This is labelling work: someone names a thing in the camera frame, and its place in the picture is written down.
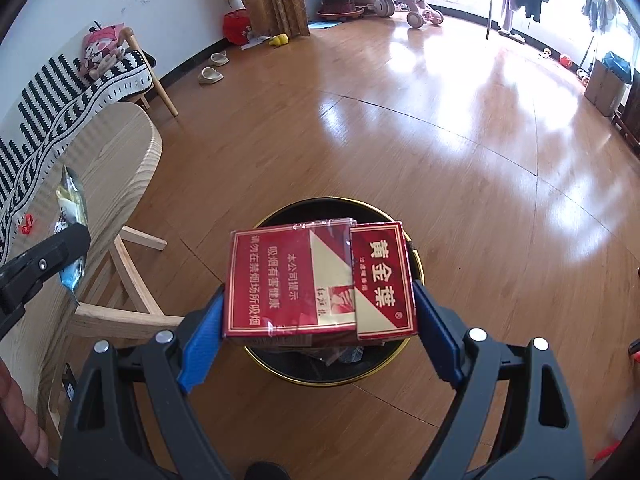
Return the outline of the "person's left hand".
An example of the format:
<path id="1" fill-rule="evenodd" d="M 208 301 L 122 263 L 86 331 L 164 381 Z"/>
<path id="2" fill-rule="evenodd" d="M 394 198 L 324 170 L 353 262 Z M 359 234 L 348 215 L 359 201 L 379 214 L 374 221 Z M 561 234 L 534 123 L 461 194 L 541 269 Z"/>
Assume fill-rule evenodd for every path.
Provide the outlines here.
<path id="1" fill-rule="evenodd" d="M 1 407 L 32 457 L 41 467 L 47 468 L 50 460 L 48 437 L 39 427 L 34 411 L 25 404 L 22 389 L 4 362 L 0 363 L 0 374 Z"/>

